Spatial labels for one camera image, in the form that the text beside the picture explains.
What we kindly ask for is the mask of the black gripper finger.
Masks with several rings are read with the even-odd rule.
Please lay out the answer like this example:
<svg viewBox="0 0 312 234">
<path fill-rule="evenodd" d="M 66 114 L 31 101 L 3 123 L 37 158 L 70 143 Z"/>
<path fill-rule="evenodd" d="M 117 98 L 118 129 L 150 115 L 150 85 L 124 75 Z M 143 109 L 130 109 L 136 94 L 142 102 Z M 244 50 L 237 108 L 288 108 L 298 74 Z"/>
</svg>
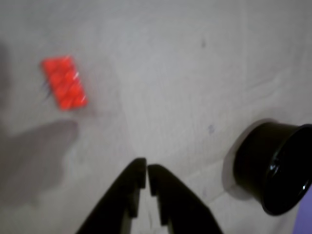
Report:
<svg viewBox="0 0 312 234">
<path fill-rule="evenodd" d="M 210 209 L 165 167 L 148 166 L 151 195 L 157 198 L 162 226 L 170 234 L 221 234 Z"/>
<path fill-rule="evenodd" d="M 129 234 L 138 216 L 140 190 L 146 185 L 145 158 L 134 159 L 99 200 L 78 234 Z"/>
</svg>

